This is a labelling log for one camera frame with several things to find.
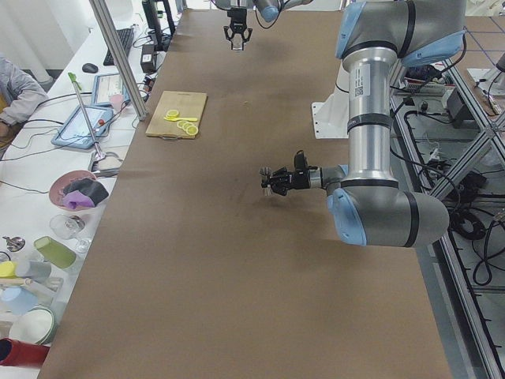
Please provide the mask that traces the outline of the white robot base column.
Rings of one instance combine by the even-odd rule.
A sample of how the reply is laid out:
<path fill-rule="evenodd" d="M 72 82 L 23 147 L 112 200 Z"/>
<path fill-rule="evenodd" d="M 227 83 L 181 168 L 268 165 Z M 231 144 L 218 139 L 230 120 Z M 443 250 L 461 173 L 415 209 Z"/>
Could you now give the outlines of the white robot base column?
<path fill-rule="evenodd" d="M 349 120 L 349 74 L 339 67 L 334 91 L 324 102 L 312 103 L 312 124 L 316 139 L 347 139 Z"/>

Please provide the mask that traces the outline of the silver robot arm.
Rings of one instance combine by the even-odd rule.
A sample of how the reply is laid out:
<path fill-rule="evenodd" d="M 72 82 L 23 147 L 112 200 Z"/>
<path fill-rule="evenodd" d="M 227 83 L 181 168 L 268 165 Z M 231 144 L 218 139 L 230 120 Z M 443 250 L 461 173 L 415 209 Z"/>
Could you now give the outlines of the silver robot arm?
<path fill-rule="evenodd" d="M 349 75 L 349 163 L 312 167 L 302 153 L 293 171 L 261 171 L 263 188 L 279 195 L 321 188 L 339 238 L 358 246 L 426 246 L 445 233 L 443 203 L 400 190 L 391 173 L 391 67 L 439 62 L 464 37 L 464 1 L 355 2 L 343 13 L 336 56 Z"/>
<path fill-rule="evenodd" d="M 225 11 L 230 23 L 223 26 L 226 40 L 232 51 L 243 51 L 253 29 L 247 25 L 249 10 L 254 10 L 261 28 L 270 28 L 282 11 L 295 6 L 308 5 L 311 1 L 211 1 L 215 8 Z"/>

